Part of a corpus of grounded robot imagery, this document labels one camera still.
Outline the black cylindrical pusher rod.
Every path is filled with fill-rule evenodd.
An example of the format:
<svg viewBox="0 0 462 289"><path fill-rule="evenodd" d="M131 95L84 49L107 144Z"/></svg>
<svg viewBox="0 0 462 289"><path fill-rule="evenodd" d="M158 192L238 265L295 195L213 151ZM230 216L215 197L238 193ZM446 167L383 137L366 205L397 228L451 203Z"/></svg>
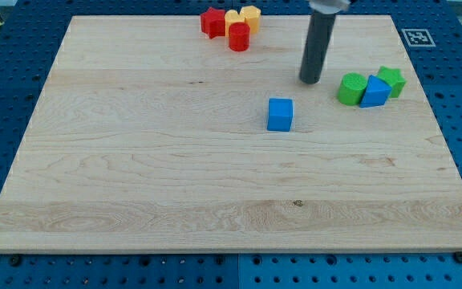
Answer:
<svg viewBox="0 0 462 289"><path fill-rule="evenodd" d="M310 16L299 79L306 84L320 80L336 14L314 10Z"/></svg>

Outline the grey rod mount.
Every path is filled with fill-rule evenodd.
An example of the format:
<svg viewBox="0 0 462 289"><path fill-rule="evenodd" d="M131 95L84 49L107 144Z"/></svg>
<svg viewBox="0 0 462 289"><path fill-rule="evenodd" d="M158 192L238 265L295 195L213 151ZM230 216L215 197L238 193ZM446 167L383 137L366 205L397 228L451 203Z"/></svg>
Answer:
<svg viewBox="0 0 462 289"><path fill-rule="evenodd" d="M310 8L318 12L339 12L347 10L350 0L309 0Z"/></svg>

